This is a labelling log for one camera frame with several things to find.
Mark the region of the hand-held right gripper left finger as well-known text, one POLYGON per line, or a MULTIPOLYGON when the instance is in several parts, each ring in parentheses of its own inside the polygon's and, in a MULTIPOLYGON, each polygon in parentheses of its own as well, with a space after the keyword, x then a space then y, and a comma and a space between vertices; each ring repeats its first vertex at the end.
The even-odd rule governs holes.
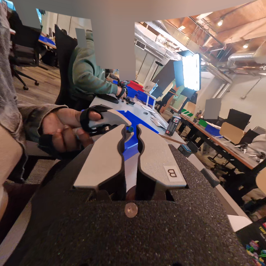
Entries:
POLYGON ((113 199, 126 198, 126 125, 122 124, 100 137, 93 145, 73 186, 76 189, 105 190, 113 199))

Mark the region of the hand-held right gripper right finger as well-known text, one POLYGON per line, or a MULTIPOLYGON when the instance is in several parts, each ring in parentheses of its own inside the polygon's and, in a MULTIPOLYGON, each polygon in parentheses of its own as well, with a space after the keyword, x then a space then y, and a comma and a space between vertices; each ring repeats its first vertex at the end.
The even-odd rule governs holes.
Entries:
POLYGON ((155 200, 157 194, 167 200, 170 190, 188 188, 168 143, 142 124, 136 126, 136 134, 140 153, 136 200, 155 200))

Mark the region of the blue plastic bin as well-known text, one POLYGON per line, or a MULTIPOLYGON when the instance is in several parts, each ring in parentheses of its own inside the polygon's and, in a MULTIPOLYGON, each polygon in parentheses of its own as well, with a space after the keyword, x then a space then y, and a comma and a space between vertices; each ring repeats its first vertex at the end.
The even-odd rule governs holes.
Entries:
POLYGON ((126 85, 126 89, 127 89, 127 97, 129 97, 129 98, 134 98, 138 93, 137 90, 131 88, 128 85, 126 85))
POLYGON ((134 135, 127 142, 125 142, 125 151, 123 152, 123 156, 126 161, 138 153, 138 138, 136 134, 136 126, 138 124, 144 125, 145 127, 154 131, 157 134, 159 133, 159 131, 154 129, 152 126, 147 124, 144 120, 134 115, 130 111, 124 111, 124 110, 117 110, 117 111, 121 113, 123 116, 125 116, 129 121, 131 121, 132 127, 134 128, 134 131, 133 131, 134 135))
POLYGON ((40 34, 38 41, 50 48, 56 49, 55 42, 48 37, 43 36, 42 34, 40 34))
MULTIPOLYGON (((144 92, 138 91, 136 98, 144 103, 147 103, 148 95, 144 92)), ((153 106, 154 99, 149 96, 148 105, 153 106)))
POLYGON ((213 126, 213 125, 210 125, 210 124, 207 124, 207 126, 205 127, 205 131, 208 132, 209 134, 217 137, 217 138, 221 138, 222 135, 220 134, 220 130, 221 130, 221 127, 216 127, 216 126, 213 126))

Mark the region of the person's left forearm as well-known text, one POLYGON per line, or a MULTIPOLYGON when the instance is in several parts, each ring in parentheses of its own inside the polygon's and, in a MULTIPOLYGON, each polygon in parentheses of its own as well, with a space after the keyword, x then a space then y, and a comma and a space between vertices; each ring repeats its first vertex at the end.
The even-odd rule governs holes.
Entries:
POLYGON ((18 101, 9 63, 10 30, 7 11, 1 5, 0 18, 0 122, 21 145, 25 140, 38 142, 41 125, 50 113, 67 109, 53 104, 33 105, 18 101))

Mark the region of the black lego box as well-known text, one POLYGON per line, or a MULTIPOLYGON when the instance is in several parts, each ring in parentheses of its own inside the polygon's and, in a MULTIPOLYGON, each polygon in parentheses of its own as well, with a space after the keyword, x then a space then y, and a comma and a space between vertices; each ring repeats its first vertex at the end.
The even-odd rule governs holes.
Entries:
POLYGON ((179 122, 181 120, 181 116, 178 113, 174 113, 173 116, 169 119, 168 127, 165 131, 165 134, 168 136, 173 136, 179 122))

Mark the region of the person's left hand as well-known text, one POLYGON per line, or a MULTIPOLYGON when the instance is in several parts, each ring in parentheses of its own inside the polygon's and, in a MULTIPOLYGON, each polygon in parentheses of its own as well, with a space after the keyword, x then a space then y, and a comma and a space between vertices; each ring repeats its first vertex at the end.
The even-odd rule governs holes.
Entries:
POLYGON ((40 137, 49 135, 49 144, 58 153, 74 152, 93 144, 88 132, 82 129, 81 111, 59 108, 51 111, 41 123, 40 137))

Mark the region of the dark storage box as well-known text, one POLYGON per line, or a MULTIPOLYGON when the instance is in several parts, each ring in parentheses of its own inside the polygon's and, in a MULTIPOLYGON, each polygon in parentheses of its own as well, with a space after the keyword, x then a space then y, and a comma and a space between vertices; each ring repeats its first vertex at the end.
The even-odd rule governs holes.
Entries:
POLYGON ((181 144, 177 149, 183 156, 186 158, 190 155, 198 152, 198 147, 192 141, 187 142, 186 144, 181 144))

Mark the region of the clear plastic bags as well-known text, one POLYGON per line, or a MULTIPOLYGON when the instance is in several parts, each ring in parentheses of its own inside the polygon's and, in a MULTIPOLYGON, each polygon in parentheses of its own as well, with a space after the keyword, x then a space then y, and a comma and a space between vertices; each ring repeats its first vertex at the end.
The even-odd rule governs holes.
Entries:
POLYGON ((165 122, 160 116, 153 116, 151 115, 150 117, 151 121, 154 122, 155 125, 157 125, 158 127, 163 128, 164 130, 166 130, 168 128, 168 123, 165 122))

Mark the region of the red plastic bin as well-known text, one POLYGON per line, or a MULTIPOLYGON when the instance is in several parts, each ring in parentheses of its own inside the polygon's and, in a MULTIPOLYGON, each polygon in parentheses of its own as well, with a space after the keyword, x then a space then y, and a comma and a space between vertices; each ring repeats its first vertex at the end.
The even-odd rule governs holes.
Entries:
POLYGON ((134 89, 136 91, 144 92, 143 86, 138 84, 135 81, 130 81, 130 83, 127 86, 129 86, 130 88, 132 88, 132 89, 134 89))

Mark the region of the black light flag board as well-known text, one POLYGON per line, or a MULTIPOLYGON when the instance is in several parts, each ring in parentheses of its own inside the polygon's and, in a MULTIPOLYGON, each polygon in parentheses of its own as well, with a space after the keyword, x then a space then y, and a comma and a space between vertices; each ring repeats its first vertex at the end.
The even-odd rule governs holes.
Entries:
POLYGON ((158 74, 151 80, 153 83, 157 84, 157 87, 151 93, 151 95, 156 99, 162 96, 165 89, 175 79, 174 62, 175 60, 169 60, 167 64, 164 65, 158 74))

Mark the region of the black chair backrest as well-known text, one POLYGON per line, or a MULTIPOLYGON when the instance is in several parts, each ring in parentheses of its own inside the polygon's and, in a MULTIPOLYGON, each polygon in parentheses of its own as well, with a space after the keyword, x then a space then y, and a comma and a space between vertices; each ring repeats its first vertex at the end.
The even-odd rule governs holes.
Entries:
POLYGON ((78 42, 76 38, 68 36, 55 24, 55 44, 61 79, 60 91, 55 104, 73 108, 75 101, 72 100, 69 94, 68 67, 71 55, 78 42))

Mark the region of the long wooden table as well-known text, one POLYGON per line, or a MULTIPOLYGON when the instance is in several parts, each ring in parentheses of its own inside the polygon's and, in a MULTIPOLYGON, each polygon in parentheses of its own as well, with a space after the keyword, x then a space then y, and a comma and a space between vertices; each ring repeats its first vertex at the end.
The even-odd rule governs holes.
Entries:
POLYGON ((190 141, 193 139, 201 138, 202 141, 211 146, 218 154, 222 155, 226 160, 230 161, 235 168, 241 172, 261 171, 265 168, 265 159, 258 163, 248 155, 243 154, 238 148, 234 148, 234 145, 229 141, 226 142, 224 138, 218 138, 211 135, 205 130, 205 128, 192 120, 192 117, 181 114, 180 115, 187 124, 192 125, 195 129, 195 133, 192 137, 188 137, 190 141))

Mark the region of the tan chair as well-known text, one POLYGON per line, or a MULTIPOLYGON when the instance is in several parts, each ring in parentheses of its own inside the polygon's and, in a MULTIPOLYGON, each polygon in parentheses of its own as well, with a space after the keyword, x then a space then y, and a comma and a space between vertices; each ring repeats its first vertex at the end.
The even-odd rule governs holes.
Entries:
POLYGON ((219 133, 222 138, 226 139, 221 141, 223 144, 229 142, 232 142, 233 144, 238 144, 245 134, 242 129, 235 127, 234 125, 231 125, 227 122, 224 122, 222 124, 219 133))

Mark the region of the person's beige trousers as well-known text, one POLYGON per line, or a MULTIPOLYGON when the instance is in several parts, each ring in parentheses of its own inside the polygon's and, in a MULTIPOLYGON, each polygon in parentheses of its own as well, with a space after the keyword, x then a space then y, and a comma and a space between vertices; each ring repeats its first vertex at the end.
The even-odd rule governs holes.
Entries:
POLYGON ((0 126, 0 219, 2 219, 7 205, 8 194, 5 191, 4 183, 20 161, 23 149, 12 135, 1 125, 0 126))

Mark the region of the bright studio light panel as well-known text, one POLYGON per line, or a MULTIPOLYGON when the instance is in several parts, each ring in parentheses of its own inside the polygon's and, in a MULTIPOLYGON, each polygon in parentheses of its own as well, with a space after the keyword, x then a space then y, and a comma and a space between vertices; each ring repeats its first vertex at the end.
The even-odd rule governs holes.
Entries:
POLYGON ((194 91, 201 89, 201 55, 189 54, 174 60, 176 87, 183 86, 194 91))

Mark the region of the black office chair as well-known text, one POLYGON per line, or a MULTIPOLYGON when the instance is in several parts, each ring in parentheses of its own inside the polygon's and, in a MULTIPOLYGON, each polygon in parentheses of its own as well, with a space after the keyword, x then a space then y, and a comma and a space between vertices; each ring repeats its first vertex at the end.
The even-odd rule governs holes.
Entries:
POLYGON ((250 119, 251 115, 231 108, 226 122, 244 131, 250 119))
POLYGON ((39 42, 42 29, 25 26, 19 18, 16 11, 9 13, 8 22, 10 28, 15 31, 15 35, 11 34, 11 51, 9 54, 9 62, 11 66, 11 74, 16 77, 22 84, 23 89, 28 90, 29 88, 22 80, 20 75, 31 79, 38 86, 39 83, 34 78, 23 74, 21 71, 14 69, 14 66, 18 67, 38 67, 39 56, 46 52, 46 47, 43 43, 39 42))

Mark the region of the black flower book box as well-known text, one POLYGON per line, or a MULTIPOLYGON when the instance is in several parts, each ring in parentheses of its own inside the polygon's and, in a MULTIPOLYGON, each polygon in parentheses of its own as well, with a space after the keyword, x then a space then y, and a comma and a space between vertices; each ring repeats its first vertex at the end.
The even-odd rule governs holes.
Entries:
POLYGON ((242 243, 253 265, 266 265, 266 219, 260 219, 238 231, 236 235, 242 243))

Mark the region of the silver ventilation duct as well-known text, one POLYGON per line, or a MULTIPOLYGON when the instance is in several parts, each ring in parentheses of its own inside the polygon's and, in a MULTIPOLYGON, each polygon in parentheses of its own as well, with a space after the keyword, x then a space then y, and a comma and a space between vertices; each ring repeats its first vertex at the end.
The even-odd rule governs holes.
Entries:
POLYGON ((232 67, 235 62, 255 62, 257 64, 265 64, 266 63, 266 47, 260 46, 254 52, 234 53, 229 56, 226 66, 232 67))

